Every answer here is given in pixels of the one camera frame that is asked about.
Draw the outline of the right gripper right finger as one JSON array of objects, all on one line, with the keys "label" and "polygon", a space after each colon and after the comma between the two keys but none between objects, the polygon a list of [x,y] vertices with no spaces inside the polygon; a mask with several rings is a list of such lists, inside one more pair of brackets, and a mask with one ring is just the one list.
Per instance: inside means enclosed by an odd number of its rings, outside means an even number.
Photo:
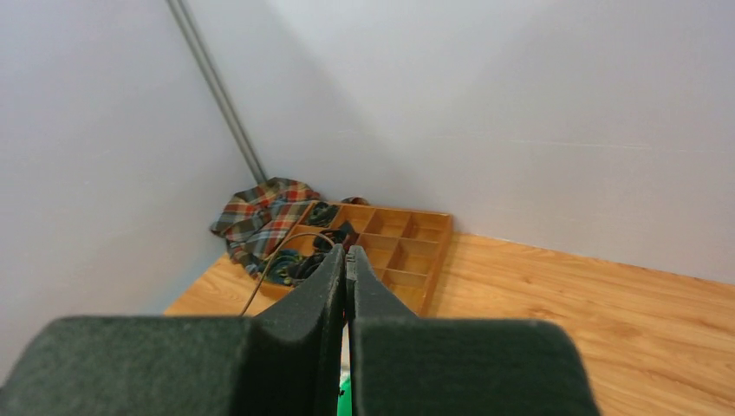
[{"label": "right gripper right finger", "polygon": [[355,415],[597,415],[569,335],[536,319],[416,315],[362,247],[346,257]]}]

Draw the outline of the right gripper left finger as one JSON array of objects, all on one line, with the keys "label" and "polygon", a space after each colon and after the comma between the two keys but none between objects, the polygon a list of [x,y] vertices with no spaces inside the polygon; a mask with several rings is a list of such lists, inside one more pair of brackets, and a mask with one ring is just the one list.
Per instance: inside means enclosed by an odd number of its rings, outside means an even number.
[{"label": "right gripper left finger", "polygon": [[71,316],[26,347],[4,415],[333,415],[344,249],[252,316]]}]

